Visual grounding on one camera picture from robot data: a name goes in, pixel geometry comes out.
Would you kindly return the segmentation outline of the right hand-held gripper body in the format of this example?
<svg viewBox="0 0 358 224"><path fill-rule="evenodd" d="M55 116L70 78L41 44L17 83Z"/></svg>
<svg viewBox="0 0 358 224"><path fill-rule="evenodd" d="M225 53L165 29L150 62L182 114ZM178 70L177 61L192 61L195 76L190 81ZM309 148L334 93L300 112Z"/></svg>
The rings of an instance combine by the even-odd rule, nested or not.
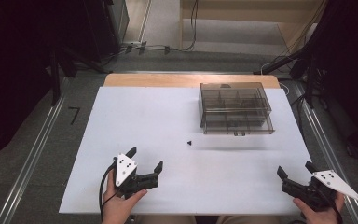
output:
<svg viewBox="0 0 358 224"><path fill-rule="evenodd" d="M307 186L301 185L288 177L287 180L282 181L282 191L300 199L315 212L335 207L338 192L358 201L358 193L334 170L313 173Z"/></svg>

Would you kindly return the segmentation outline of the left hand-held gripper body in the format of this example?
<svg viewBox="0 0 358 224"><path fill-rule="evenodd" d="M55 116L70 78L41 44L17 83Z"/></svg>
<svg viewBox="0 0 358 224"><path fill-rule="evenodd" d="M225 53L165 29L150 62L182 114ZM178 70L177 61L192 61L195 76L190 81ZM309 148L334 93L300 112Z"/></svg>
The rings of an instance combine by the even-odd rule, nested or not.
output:
<svg viewBox="0 0 358 224"><path fill-rule="evenodd" d="M158 175L154 172L146 175L137 175L138 163L120 153L116 158L115 187L126 198L142 189L158 187Z"/></svg>

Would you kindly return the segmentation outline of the grey transparent drawer box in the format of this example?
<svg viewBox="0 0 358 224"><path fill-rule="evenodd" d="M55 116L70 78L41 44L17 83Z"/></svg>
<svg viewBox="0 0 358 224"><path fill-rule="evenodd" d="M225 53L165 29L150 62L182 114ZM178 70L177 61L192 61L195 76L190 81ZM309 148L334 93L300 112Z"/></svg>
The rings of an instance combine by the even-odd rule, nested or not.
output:
<svg viewBox="0 0 358 224"><path fill-rule="evenodd" d="M200 84L200 127L204 134L273 134L271 111L261 82Z"/></svg>

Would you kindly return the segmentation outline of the person's right hand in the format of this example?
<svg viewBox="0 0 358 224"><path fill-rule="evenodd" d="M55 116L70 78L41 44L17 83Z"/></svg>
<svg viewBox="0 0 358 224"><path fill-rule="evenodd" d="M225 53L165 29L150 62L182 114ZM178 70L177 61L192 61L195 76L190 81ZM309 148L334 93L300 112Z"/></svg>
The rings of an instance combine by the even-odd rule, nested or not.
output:
<svg viewBox="0 0 358 224"><path fill-rule="evenodd" d="M339 215L345 199L340 192L336 194L335 209L329 208L322 212L315 212L298 198L294 198L293 203L303 213L307 224L342 224L342 218Z"/></svg>

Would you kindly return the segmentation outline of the person's left hand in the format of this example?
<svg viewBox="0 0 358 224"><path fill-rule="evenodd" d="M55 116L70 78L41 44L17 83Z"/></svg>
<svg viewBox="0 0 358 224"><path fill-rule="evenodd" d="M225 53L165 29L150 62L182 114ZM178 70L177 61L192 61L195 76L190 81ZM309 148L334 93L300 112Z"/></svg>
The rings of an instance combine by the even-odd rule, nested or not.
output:
<svg viewBox="0 0 358 224"><path fill-rule="evenodd" d="M102 224L125 224L132 208L146 195L147 190L142 189L129 199L120 198L116 193L113 175L109 174L106 191L103 194Z"/></svg>

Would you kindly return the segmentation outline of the white table board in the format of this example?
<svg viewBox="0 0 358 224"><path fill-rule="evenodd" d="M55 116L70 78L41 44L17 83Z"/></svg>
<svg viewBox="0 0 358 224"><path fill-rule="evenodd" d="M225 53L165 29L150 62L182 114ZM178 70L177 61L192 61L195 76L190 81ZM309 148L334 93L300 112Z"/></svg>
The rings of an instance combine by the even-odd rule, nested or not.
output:
<svg viewBox="0 0 358 224"><path fill-rule="evenodd" d="M138 173L163 161L159 185L134 208L154 215L292 215L281 166L307 183L310 155L281 89L266 91L273 134L204 134L196 88L101 87L62 198L63 214L96 214L106 168L137 148Z"/></svg>

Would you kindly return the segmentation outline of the wooden table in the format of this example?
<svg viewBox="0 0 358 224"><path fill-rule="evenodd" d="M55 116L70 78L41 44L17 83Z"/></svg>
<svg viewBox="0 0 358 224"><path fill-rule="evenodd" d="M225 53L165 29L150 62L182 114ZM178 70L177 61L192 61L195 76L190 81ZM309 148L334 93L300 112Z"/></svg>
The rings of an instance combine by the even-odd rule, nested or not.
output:
<svg viewBox="0 0 358 224"><path fill-rule="evenodd" d="M279 89L275 76L270 75L217 75L217 74L151 74L113 73L105 81L105 87L182 87L195 88L200 83L260 82L265 89Z"/></svg>

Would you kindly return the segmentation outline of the black metal stand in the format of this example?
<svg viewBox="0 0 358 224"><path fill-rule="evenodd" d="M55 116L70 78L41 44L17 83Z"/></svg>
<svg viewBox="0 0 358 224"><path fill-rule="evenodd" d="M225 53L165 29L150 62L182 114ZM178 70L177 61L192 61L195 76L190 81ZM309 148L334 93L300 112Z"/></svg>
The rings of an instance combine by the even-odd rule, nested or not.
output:
<svg viewBox="0 0 358 224"><path fill-rule="evenodd" d="M266 63L262 65L258 71L254 71L254 75L267 75L270 72L289 64L290 62L295 62L289 72L289 76L292 79L301 79L304 75L306 75L306 89L302 98L308 103L309 107L313 109L313 89L317 74L317 66L316 57L312 53L310 47L303 47L288 56L283 56L278 61Z"/></svg>
<svg viewBox="0 0 358 224"><path fill-rule="evenodd" d="M100 74L109 74L109 71L102 68L100 65L92 62L85 56L75 52L66 46L50 45L48 47L49 60L50 60L50 79L52 89L52 102L51 105L55 106L60 97L62 96L61 82L59 75L59 68L62 69L67 77L74 77L76 75L76 67L74 61L80 61L89 68Z"/></svg>

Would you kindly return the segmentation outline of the power strip with plugs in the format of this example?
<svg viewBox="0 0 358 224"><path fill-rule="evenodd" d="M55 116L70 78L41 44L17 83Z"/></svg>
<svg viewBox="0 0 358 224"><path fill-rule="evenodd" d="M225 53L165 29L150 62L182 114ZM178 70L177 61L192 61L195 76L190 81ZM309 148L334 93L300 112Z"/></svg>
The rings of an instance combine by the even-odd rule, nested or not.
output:
<svg viewBox="0 0 358 224"><path fill-rule="evenodd" d="M162 50L165 55L169 54L172 49L170 46L166 45L148 45L146 41L141 43L127 43L123 44L121 48L124 50L126 54L132 52L133 50L138 50L138 54L142 55L147 50Z"/></svg>

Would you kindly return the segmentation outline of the black curtain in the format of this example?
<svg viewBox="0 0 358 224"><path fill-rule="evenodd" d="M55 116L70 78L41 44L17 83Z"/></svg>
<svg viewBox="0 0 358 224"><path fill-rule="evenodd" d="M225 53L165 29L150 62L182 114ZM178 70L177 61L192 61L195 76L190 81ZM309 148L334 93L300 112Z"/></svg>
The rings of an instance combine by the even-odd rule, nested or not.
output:
<svg viewBox="0 0 358 224"><path fill-rule="evenodd" d="M0 0L0 150L51 89L50 45L118 52L103 0Z"/></svg>
<svg viewBox="0 0 358 224"><path fill-rule="evenodd" d="M328 111L358 158L358 0L327 0L312 35Z"/></svg>

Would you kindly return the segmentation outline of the dark glass cabinet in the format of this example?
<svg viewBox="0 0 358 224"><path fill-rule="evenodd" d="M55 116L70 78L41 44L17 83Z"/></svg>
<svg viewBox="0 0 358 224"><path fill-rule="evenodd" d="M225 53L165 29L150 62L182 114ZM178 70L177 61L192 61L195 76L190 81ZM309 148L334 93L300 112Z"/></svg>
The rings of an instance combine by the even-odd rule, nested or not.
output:
<svg viewBox="0 0 358 224"><path fill-rule="evenodd" d="M113 38L120 47L130 22L126 0L103 0L103 3Z"/></svg>

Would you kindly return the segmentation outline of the light wooden shelf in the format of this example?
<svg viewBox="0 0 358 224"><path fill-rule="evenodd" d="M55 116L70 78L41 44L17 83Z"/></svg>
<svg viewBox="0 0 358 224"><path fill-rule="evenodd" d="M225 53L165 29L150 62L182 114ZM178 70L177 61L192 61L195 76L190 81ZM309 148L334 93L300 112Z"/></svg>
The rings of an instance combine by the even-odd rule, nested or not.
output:
<svg viewBox="0 0 358 224"><path fill-rule="evenodd" d="M269 49L296 52L303 46L327 0L180 0L183 41L190 39L190 23L198 25L198 49L231 52Z"/></svg>

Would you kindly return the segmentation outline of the aluminium floor rail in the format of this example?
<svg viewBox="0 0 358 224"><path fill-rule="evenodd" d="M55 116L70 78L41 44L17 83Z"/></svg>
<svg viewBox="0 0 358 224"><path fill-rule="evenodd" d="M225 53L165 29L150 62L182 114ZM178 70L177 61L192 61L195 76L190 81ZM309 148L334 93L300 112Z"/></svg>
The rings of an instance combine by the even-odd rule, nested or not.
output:
<svg viewBox="0 0 358 224"><path fill-rule="evenodd" d="M313 108L305 100L294 101L305 93L305 84L300 81L286 83L290 89L287 95L295 113L297 125L302 132L312 162L320 169L333 169L356 192L358 192L358 158L347 151L345 138L324 109L320 99L313 97ZM346 224L358 224L358 201L348 198L342 212Z"/></svg>
<svg viewBox="0 0 358 224"><path fill-rule="evenodd" d="M0 224L10 224L17 207L21 201L21 198L28 186L28 183L33 175L34 169L41 157L41 154L45 148L45 144L48 141L52 128L56 122L59 113L62 110L63 102L66 98L68 88L70 87L70 78L64 77L60 86L61 96L58 98L57 103L52 106L49 111L41 130L39 131L34 144L28 154L24 164L21 167L21 171L16 178L13 186L11 187L9 194L3 204L0 211Z"/></svg>

